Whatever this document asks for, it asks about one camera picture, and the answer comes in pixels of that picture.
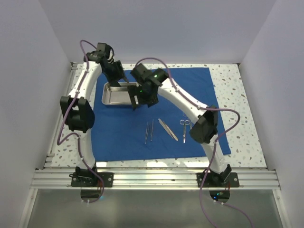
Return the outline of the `stainless steel instrument tray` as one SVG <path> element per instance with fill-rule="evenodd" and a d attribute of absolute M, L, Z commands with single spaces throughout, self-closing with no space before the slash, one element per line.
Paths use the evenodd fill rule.
<path fill-rule="evenodd" d="M 119 82 L 120 87 L 112 87 L 105 83 L 103 87 L 102 103 L 106 106 L 131 106 L 128 86 L 135 86 L 136 82 Z"/>

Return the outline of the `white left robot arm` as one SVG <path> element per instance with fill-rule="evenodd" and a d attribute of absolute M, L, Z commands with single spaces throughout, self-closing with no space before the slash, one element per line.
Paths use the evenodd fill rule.
<path fill-rule="evenodd" d="M 88 169 L 82 175 L 82 181 L 87 186 L 98 183 L 99 175 L 92 171 L 96 160 L 92 152 L 91 129 L 95 122 L 95 114 L 89 103 L 98 77 L 104 74 L 109 83 L 114 85 L 125 76 L 121 61 L 111 60 L 104 54 L 87 53 L 81 70 L 81 76 L 67 96 L 60 98 L 60 108 L 63 122 L 60 126 L 57 145 L 61 145 L 70 136 L 74 136 L 77 143 L 78 158 L 77 165 L 81 169 Z"/>

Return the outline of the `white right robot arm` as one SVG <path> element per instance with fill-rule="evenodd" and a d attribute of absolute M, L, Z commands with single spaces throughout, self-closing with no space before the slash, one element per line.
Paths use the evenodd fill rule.
<path fill-rule="evenodd" d="M 217 143 L 218 109 L 195 99 L 163 69 L 151 71 L 139 64 L 131 71 L 131 75 L 137 82 L 137 85 L 127 87 L 132 109 L 135 110 L 140 105 L 151 107 L 158 103 L 158 96 L 174 104 L 192 122 L 190 136 L 201 144 L 209 159 L 213 184 L 220 187 L 227 183 L 231 167 L 224 161 L 220 146 L 215 145 L 214 152 L 210 145 Z"/>

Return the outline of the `steel surgical forceps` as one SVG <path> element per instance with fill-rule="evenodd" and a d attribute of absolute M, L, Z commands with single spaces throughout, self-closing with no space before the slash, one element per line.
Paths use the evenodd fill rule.
<path fill-rule="evenodd" d="M 190 129 L 192 129 L 192 122 L 191 122 L 190 118 L 185 113 L 183 113 L 183 117 L 185 117 L 187 119 Z"/>

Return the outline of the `steel straight surgical scissors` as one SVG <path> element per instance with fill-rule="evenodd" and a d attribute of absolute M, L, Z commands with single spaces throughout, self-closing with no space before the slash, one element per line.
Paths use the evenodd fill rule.
<path fill-rule="evenodd" d="M 189 120 L 180 120 L 180 124 L 183 126 L 183 143 L 186 142 L 186 131 L 187 131 L 187 126 L 190 124 Z"/>

